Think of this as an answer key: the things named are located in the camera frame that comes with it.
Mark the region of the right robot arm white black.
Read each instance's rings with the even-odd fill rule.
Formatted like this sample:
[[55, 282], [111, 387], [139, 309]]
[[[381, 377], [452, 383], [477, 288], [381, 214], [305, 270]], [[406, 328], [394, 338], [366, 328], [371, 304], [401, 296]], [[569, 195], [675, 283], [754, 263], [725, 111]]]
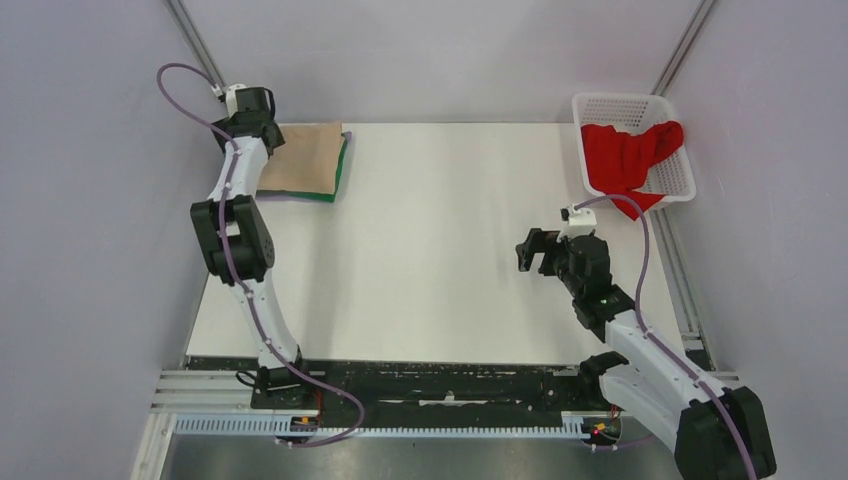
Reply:
[[580, 365], [580, 400], [630, 413], [672, 453], [684, 479], [765, 479], [777, 461], [763, 409], [747, 386], [732, 388], [671, 349], [615, 284], [608, 244], [593, 233], [567, 237], [532, 228], [517, 266], [561, 281], [578, 321], [608, 351]]

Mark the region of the beige t shirt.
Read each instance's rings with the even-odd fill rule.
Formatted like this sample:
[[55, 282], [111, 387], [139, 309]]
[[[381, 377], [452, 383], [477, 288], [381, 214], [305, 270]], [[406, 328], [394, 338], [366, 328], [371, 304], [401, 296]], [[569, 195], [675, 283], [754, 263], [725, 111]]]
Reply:
[[274, 150], [264, 166], [258, 191], [332, 193], [342, 123], [281, 123], [279, 127], [285, 144]]

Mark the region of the red t shirt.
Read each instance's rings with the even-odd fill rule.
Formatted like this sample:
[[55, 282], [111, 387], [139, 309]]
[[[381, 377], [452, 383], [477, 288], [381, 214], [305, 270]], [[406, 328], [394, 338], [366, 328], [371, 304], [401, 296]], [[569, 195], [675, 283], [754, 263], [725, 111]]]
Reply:
[[626, 196], [615, 199], [615, 206], [631, 220], [639, 219], [634, 209], [647, 211], [663, 199], [661, 194], [641, 193], [649, 170], [665, 161], [684, 143], [683, 126], [667, 121], [633, 135], [611, 125], [587, 124], [581, 127], [583, 151], [590, 185], [607, 195]]

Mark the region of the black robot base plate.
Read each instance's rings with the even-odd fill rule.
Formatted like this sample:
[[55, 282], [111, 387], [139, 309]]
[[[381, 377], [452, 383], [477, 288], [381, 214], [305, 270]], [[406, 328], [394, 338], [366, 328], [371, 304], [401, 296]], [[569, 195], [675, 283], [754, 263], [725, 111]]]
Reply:
[[284, 373], [271, 392], [254, 388], [258, 410], [303, 409], [325, 428], [464, 429], [556, 427], [566, 412], [610, 414], [575, 365], [306, 361], [314, 386]]

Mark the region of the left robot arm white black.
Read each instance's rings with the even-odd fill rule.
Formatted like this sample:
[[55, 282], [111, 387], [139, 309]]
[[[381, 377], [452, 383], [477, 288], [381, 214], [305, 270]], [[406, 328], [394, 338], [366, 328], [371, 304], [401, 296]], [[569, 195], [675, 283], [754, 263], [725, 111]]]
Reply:
[[285, 142], [275, 121], [273, 93], [236, 84], [220, 93], [227, 115], [211, 125], [224, 164], [209, 196], [193, 204], [190, 218], [209, 273], [235, 296], [257, 344], [250, 375], [252, 405], [302, 407], [314, 394], [297, 340], [286, 325], [273, 285], [273, 239], [255, 195], [274, 150]]

